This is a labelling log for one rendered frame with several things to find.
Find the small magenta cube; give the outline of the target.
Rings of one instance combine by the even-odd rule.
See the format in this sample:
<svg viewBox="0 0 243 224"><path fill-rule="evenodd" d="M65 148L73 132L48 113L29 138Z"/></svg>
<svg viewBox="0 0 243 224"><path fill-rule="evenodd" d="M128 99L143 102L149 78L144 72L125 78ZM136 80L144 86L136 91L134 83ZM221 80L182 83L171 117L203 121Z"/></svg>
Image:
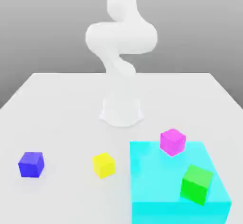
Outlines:
<svg viewBox="0 0 243 224"><path fill-rule="evenodd" d="M169 129L160 134L159 147L170 157L174 157L185 150L186 135L177 129Z"/></svg>

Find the small yellow cube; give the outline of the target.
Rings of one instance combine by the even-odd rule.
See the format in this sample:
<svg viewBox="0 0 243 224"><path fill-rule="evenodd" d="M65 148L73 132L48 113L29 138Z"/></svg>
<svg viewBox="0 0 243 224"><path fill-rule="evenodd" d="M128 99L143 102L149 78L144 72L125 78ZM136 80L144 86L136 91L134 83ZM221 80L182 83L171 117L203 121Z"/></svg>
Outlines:
<svg viewBox="0 0 243 224"><path fill-rule="evenodd" d="M115 161L107 152L94 156L92 161L93 170L100 179L115 173Z"/></svg>

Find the small blue cube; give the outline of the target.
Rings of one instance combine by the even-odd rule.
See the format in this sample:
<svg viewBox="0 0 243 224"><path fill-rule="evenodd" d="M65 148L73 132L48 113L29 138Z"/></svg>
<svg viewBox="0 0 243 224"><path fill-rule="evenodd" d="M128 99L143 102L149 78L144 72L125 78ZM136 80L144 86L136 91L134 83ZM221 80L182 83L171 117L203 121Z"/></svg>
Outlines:
<svg viewBox="0 0 243 224"><path fill-rule="evenodd" d="M45 166L43 153L25 152L18 166L22 177L39 178Z"/></svg>

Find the small green cube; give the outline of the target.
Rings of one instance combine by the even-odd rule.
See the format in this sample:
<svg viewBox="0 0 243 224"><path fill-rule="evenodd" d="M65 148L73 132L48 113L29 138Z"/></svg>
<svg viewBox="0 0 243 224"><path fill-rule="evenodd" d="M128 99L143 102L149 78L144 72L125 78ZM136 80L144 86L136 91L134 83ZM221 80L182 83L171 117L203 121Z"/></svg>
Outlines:
<svg viewBox="0 0 243 224"><path fill-rule="evenodd" d="M213 178L213 172L190 165L182 178L180 196L203 206Z"/></svg>

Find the large cyan box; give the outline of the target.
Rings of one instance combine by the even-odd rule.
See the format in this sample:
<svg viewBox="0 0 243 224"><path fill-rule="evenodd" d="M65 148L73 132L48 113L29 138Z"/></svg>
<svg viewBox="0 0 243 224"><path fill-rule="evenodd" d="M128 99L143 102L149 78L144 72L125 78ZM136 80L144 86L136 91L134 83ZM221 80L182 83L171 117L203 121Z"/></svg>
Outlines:
<svg viewBox="0 0 243 224"><path fill-rule="evenodd" d="M180 195L190 165L213 174L204 205ZM131 142L130 170L131 224L226 224L232 202L202 142L173 157L159 142Z"/></svg>

